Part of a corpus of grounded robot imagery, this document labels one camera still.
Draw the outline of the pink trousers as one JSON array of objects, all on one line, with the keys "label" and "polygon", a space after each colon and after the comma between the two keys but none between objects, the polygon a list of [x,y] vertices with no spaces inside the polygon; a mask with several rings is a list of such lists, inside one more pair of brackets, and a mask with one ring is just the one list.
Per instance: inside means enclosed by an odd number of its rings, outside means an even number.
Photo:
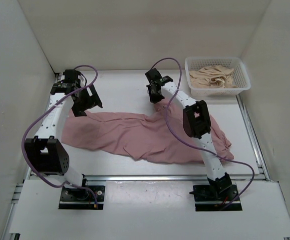
[{"label": "pink trousers", "polygon": [[183,130],[183,111],[168,100],[153,105],[151,115],[128,112],[69,114],[62,131],[62,143],[91,151],[144,159],[159,164],[201,163],[201,152]]}]

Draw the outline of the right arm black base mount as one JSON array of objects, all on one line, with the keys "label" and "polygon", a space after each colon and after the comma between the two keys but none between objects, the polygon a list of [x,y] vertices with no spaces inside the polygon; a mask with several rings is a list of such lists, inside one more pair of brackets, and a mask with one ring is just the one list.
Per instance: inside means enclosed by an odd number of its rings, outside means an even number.
[{"label": "right arm black base mount", "polygon": [[233,184],[219,196],[212,192],[210,185],[193,185],[193,190],[189,194],[194,196],[196,212],[243,210],[239,197],[227,206],[239,194],[236,184]]}]

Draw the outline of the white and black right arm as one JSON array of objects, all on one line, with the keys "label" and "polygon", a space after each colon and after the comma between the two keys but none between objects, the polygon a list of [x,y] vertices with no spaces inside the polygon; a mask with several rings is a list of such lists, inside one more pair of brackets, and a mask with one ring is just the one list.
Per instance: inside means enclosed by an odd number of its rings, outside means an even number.
[{"label": "white and black right arm", "polygon": [[197,101],[177,89],[169,76],[157,77],[147,85],[151,103],[170,97],[183,111],[183,129],[199,148],[206,167],[211,198],[220,200],[231,194],[232,181],[222,166],[211,137],[211,120],[205,101]]}]

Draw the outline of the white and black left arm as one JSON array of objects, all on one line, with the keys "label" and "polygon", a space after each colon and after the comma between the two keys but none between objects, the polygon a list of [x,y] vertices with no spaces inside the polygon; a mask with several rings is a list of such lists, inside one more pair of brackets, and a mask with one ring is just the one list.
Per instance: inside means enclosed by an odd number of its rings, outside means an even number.
[{"label": "white and black left arm", "polygon": [[88,198],[90,188],[83,183],[83,174],[70,166],[69,155],[61,144],[67,116],[76,107],[78,116],[85,110],[102,106],[93,83],[84,85],[80,79],[56,82],[49,96],[46,112],[33,122],[40,124],[34,137],[28,138],[27,129],[22,137],[21,149],[31,170],[53,188],[67,186],[78,200]]}]

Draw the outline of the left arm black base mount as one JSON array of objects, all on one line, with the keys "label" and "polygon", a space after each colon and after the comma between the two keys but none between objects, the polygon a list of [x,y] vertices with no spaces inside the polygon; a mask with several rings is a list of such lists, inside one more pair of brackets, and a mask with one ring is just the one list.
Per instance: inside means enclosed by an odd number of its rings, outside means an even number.
[{"label": "left arm black base mount", "polygon": [[60,210],[103,210],[105,185],[86,185],[85,187],[93,191],[97,203],[94,202],[94,196],[89,190],[63,187],[58,208]]}]

